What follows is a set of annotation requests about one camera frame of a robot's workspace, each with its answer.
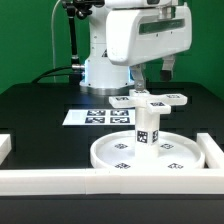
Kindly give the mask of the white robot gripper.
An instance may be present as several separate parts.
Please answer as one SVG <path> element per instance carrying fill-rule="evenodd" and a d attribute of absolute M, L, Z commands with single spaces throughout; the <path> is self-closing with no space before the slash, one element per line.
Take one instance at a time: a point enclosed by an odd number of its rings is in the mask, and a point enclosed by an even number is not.
<path fill-rule="evenodd" d="M 160 9 L 112 10 L 107 16 L 108 58 L 114 65 L 131 66 L 137 91 L 146 88 L 144 67 L 140 63 L 164 57 L 160 80 L 169 82 L 176 61 L 173 54 L 188 50 L 192 42 L 192 19 L 187 5 L 177 6 L 173 18 L 160 19 L 160 12 Z"/>

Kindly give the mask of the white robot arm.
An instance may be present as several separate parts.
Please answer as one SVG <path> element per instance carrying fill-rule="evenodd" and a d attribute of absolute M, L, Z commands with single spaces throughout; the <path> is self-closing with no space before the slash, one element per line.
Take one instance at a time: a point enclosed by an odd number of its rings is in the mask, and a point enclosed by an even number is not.
<path fill-rule="evenodd" d="M 102 0 L 89 20 L 90 55 L 80 86 L 97 95 L 143 89 L 143 65 L 159 58 L 160 78 L 171 80 L 175 55 L 192 42 L 191 11 L 179 0 Z"/>

